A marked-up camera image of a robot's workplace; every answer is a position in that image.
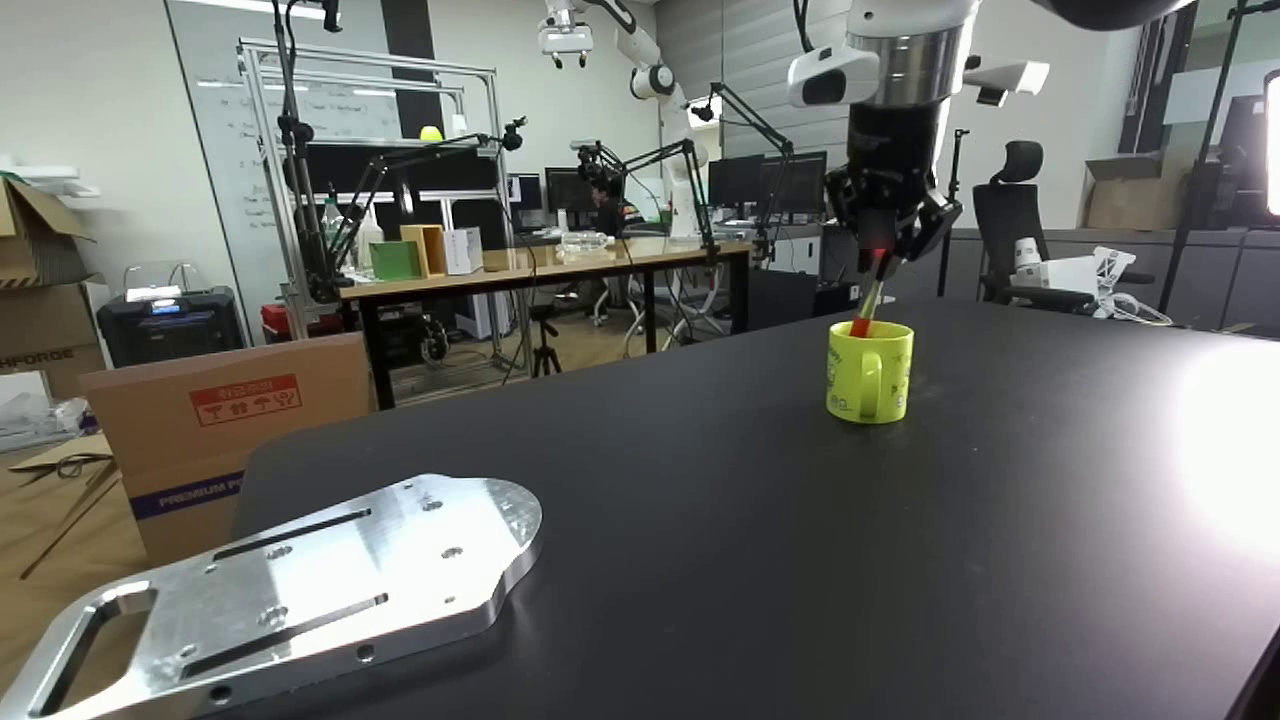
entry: lamp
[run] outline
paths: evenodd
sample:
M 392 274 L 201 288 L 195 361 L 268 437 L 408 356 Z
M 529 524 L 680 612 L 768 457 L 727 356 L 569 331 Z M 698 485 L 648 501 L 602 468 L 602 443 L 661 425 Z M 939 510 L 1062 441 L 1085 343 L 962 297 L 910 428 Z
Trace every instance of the lamp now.
M 1280 73 L 1269 74 L 1269 210 L 1280 216 Z

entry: metal plate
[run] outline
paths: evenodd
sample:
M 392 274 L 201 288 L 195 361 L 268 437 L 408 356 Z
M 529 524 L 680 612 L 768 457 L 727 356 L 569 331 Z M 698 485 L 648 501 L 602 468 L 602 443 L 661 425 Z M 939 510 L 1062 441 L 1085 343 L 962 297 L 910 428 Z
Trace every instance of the metal plate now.
M 539 503 L 507 479 L 413 475 L 64 607 L 0 717 L 189 717 L 297 690 L 495 623 Z M 91 633 L 146 607 L 122 676 L 64 708 Z

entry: table leg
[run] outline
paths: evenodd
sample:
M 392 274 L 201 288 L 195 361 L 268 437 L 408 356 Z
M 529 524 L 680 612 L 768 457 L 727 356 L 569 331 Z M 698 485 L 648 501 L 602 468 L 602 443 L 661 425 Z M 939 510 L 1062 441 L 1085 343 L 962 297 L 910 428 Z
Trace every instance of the table leg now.
M 644 351 L 655 351 L 655 298 L 652 298 L 652 266 L 644 266 Z
M 753 255 L 739 253 L 727 258 L 727 303 L 733 303 L 733 331 L 746 331 L 753 324 Z
M 358 298 L 358 334 L 371 367 L 375 408 L 394 408 L 392 364 L 387 364 L 385 324 L 375 308 L 378 308 L 375 298 Z

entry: desk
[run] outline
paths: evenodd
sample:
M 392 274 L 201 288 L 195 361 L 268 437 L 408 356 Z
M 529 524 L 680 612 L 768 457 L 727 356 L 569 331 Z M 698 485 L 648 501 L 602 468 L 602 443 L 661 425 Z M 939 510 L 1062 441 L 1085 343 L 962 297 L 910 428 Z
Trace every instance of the desk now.
M 260 452 L 238 530 L 428 468 L 549 510 L 484 651 L 304 717 L 1222 717 L 1280 629 L 1280 348 L 890 312 L 897 428 L 825 416 L 811 321 Z
M 722 239 L 714 258 L 722 258 L 733 266 L 727 271 L 733 331 L 743 331 L 746 329 L 753 242 Z M 693 263 L 707 263 L 707 255 L 698 242 L 680 242 L 680 239 L 625 239 L 610 247 L 573 253 L 573 255 L 569 253 L 558 255 L 557 242 L 529 242 L 529 247 L 484 253 L 484 271 L 474 271 L 474 274 L 356 284 L 356 288 L 343 288 L 340 298 L 356 303 L 356 312 L 358 312 L 375 404 L 394 408 L 392 367 L 385 361 L 385 334 L 378 334 L 378 308 L 385 303 L 638 271 L 644 274 L 644 348 L 655 351 L 652 271 L 693 266 Z

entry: yellow-green cup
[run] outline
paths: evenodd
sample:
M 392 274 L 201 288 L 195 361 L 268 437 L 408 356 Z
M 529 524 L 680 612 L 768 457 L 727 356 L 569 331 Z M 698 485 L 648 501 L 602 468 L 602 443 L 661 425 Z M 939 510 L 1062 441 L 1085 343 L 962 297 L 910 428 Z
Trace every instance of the yellow-green cup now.
M 827 411 L 849 425 L 898 425 L 910 393 L 909 324 L 875 321 L 866 334 L 849 334 L 849 324 L 827 329 Z

